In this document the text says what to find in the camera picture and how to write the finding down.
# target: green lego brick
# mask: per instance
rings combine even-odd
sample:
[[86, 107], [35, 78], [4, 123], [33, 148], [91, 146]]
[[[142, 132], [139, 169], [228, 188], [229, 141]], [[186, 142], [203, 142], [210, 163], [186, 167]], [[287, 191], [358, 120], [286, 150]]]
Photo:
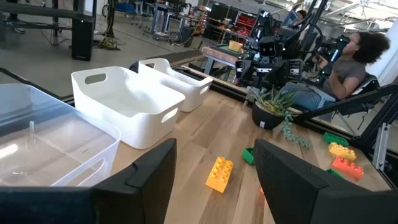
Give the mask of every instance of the green lego brick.
[[336, 171], [334, 171], [334, 170], [332, 170], [332, 169], [328, 169], [328, 170], [326, 170], [326, 172], [328, 172], [328, 173], [330, 173], [330, 174], [333, 174], [333, 175], [335, 175], [335, 176], [337, 176], [337, 177], [340, 177], [340, 178], [344, 179], [339, 173], [337, 173]]
[[342, 145], [344, 147], [348, 146], [348, 141], [339, 137], [339, 136], [335, 136], [334, 134], [330, 134], [330, 133], [324, 133], [323, 135], [323, 140], [325, 140], [326, 143], [330, 144], [332, 142], [335, 142], [339, 145]]
[[253, 147], [243, 149], [242, 157], [249, 164], [254, 165]]

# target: black plant pot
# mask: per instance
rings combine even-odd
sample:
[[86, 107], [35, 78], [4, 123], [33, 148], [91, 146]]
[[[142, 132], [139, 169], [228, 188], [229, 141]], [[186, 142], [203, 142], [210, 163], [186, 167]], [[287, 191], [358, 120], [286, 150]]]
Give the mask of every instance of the black plant pot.
[[254, 124], [260, 128], [268, 130], [276, 128], [284, 120], [283, 116], [276, 116], [266, 110], [263, 110], [257, 105], [257, 103], [253, 103], [251, 118], [253, 119]]

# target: small orange block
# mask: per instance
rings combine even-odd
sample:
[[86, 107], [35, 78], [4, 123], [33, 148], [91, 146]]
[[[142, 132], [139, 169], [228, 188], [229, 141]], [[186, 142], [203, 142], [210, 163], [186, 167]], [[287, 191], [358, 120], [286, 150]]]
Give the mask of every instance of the small orange block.
[[331, 165], [346, 172], [349, 175], [352, 175], [358, 180], [363, 176], [362, 167], [357, 166], [355, 162], [350, 162], [347, 159], [342, 158], [341, 156], [337, 156]]
[[224, 193], [233, 166], [234, 164], [232, 161], [227, 161], [223, 157], [218, 157], [207, 178], [206, 185]]
[[351, 162], [353, 162], [356, 159], [356, 154], [352, 149], [343, 147], [335, 142], [330, 143], [329, 152], [334, 154], [335, 156], [341, 156], [344, 159], [347, 159]]

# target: succulent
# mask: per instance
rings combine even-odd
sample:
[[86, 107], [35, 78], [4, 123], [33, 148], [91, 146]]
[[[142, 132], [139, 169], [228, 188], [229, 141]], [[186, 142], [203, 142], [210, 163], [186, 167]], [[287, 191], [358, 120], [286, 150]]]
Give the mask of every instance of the succulent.
[[295, 91], [289, 90], [283, 93], [282, 90], [283, 89], [278, 91], [272, 88], [271, 91], [267, 92], [265, 88], [261, 91], [257, 88], [250, 88], [249, 92], [262, 109], [276, 116], [284, 117], [282, 132], [287, 140], [295, 142], [303, 147], [310, 148], [310, 144], [306, 140], [303, 140], [300, 136], [292, 133], [293, 116], [292, 112], [290, 112], [288, 108], [293, 105]]

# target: potted plant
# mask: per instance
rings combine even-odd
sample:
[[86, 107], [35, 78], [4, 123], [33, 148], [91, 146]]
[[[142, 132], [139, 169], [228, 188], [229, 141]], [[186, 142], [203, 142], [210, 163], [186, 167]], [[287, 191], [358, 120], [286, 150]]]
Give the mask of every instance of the potted plant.
[[282, 90], [272, 89], [266, 92], [266, 89], [260, 91], [251, 88], [249, 92], [254, 98], [251, 114], [256, 125], [264, 129], [274, 129], [284, 121], [282, 132], [285, 138], [303, 147], [310, 147], [308, 142], [293, 134], [291, 130], [293, 117], [288, 108], [293, 105], [295, 91], [283, 93]]

